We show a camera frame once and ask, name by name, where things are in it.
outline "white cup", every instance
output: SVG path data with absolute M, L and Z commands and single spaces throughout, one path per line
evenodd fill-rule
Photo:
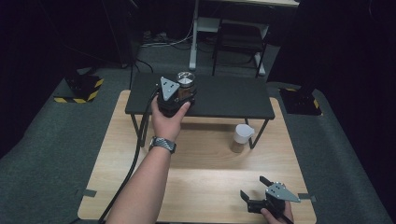
M 236 125 L 235 132 L 233 134 L 233 142 L 231 144 L 231 151 L 240 153 L 244 149 L 248 139 L 254 134 L 252 129 L 247 124 Z

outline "human arm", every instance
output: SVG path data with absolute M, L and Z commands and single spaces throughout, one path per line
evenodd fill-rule
M 284 224 L 284 223 L 287 223 L 281 217 L 278 218 L 278 219 L 274 218 L 274 216 L 265 208 L 262 208 L 261 212 L 262 212 L 262 215 L 267 220 L 268 224 Z M 289 201 L 285 201 L 285 211 L 283 212 L 283 215 L 285 215 L 285 217 L 287 217 L 290 221 L 293 221 L 293 213 L 291 212 L 291 204 L 290 204 Z
M 151 103 L 154 134 L 175 142 L 189 107 L 190 103 L 186 103 L 172 118 L 167 118 L 160 112 L 156 96 Z M 170 161 L 167 149 L 150 150 L 114 202 L 106 223 L 155 223 L 163 203 Z

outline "fingers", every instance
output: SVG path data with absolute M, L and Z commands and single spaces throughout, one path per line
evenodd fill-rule
M 184 105 L 177 111 L 177 113 L 174 115 L 174 119 L 177 119 L 178 122 L 181 122 L 186 115 L 187 111 L 190 108 L 191 103 L 186 102 Z
M 265 219 L 267 219 L 267 222 L 269 224 L 277 223 L 276 218 L 274 218 L 273 215 L 267 209 L 262 208 L 261 212 L 262 212 L 262 215 L 265 217 Z
M 293 213 L 291 212 L 291 204 L 285 201 L 285 212 L 283 213 L 290 221 L 293 221 Z
M 158 98 L 158 95 L 154 96 L 154 99 L 152 99 L 152 101 L 151 101 L 151 110 L 152 110 L 153 114 L 158 113 L 160 111 L 160 109 L 158 108 L 157 98 Z

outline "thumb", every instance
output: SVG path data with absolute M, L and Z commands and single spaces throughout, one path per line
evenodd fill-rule
M 188 101 L 184 103 L 184 105 L 177 111 L 177 113 L 174 115 L 174 118 L 177 119 L 179 122 L 181 122 L 186 115 L 187 111 L 190 108 L 191 103 Z
M 277 223 L 276 218 L 274 218 L 274 216 L 266 208 L 262 208 L 261 212 L 265 219 L 267 219 L 268 223 Z

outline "wooden tabletop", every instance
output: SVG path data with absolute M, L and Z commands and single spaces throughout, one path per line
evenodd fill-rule
M 78 210 L 81 219 L 99 219 L 132 164 L 136 134 L 131 117 L 124 112 L 129 94 L 120 94 L 87 186 L 96 194 L 83 197 Z M 260 175 L 284 183 L 295 195 L 307 193 L 279 104 L 276 99 L 271 103 L 276 118 L 270 120 L 257 146 L 245 146 L 242 153 L 230 150 L 233 130 L 244 123 L 242 119 L 183 119 L 158 221 L 263 223 L 262 215 L 248 213 L 239 196 L 241 189 L 250 199 L 262 200 L 266 187 Z M 259 130 L 262 120 L 249 123 Z M 141 149 L 138 164 L 147 152 L 146 147 Z M 295 223 L 316 222 L 310 201 L 291 206 Z

